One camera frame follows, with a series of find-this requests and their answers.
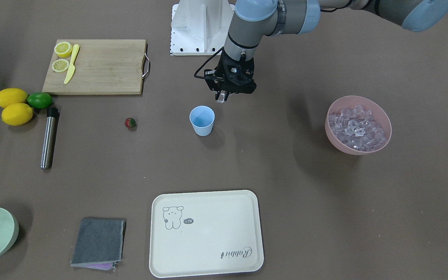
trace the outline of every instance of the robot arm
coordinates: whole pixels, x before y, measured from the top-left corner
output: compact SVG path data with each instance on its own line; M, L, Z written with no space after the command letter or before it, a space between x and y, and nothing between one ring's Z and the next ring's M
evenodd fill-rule
M314 30L321 11L350 7L369 11L406 30L421 32L448 12L448 0L237 0L229 33L215 69L205 69L210 57L194 74L205 79L215 100L223 103L231 93L251 94L254 54L263 36L301 34Z

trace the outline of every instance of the bear drawing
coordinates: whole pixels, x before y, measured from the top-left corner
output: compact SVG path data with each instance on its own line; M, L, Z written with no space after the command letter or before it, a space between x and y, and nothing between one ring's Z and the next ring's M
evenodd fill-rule
M166 229L178 229L181 226L181 217L183 216L183 206L164 207L163 218Z

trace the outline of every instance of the pink bowl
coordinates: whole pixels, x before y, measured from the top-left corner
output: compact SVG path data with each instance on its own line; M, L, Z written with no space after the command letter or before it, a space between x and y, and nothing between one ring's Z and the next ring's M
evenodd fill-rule
M385 132L386 142L384 142L383 145L379 149L376 149L374 151L359 151L356 149L352 149L345 144L343 144L336 136L334 135L333 131L331 131L331 128L329 127L328 117L329 115L332 115L333 113L340 114L341 110L343 108L354 108L357 105L362 105L364 110L371 110L373 113L374 120L379 122L381 127L383 128L383 131ZM344 96L341 98L338 98L336 101L334 101L331 106L329 106L329 109L327 110L326 115L326 121L325 121L325 130L326 135L331 144L333 144L334 147L339 149L340 151L346 153L346 154L354 154L356 156L360 156L363 154L371 154L374 152L377 152L381 149L383 149L388 142L390 141L390 138L392 136L392 125L390 123L390 119L384 112L384 110L378 106L378 104L374 103L373 101L356 95L349 95Z

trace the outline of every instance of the plastic cup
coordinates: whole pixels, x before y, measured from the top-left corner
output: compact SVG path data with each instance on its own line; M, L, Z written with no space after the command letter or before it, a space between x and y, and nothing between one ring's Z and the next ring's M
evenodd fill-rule
M346 146L345 144L343 144L340 140L338 140L338 138L336 138L336 136L334 135L333 131L331 131L331 128L329 127L329 122L328 122L329 115L331 115L333 113L339 114L339 113L341 113L341 110L343 108L353 108L356 105L362 105L364 110L371 110L371 112L373 113L374 120L379 122L379 124L383 128L383 131L385 132L385 135L386 135L386 142L384 142L384 144L381 145L381 147L379 147L379 149L376 149L373 151L359 151L356 149L352 149L352 148ZM388 144L388 142L390 141L390 138L392 137L392 125L391 125L390 119L386 115L385 111L378 104L374 103L373 101L371 101L365 97L356 96L356 95L349 95L349 96L344 96L344 97L338 98L336 101L334 101L331 104L331 106L327 110L326 121L325 121L325 130L326 130L327 138L329 139L331 144L333 144L334 147L336 147L337 149L339 149L340 151L342 151L346 154L353 154L355 156L362 156L363 154L371 154L371 153L380 151Z
M207 136L214 126L215 114L207 106L198 106L191 110L190 122L194 132L200 136Z

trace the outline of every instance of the lemon slice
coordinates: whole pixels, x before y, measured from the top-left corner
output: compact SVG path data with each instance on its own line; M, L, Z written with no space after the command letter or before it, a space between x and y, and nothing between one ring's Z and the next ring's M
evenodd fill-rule
M53 71L60 73L68 69L69 62L66 59L58 59L51 65Z
M72 53L72 46L69 42L59 42L55 46L55 53L59 57L67 57Z

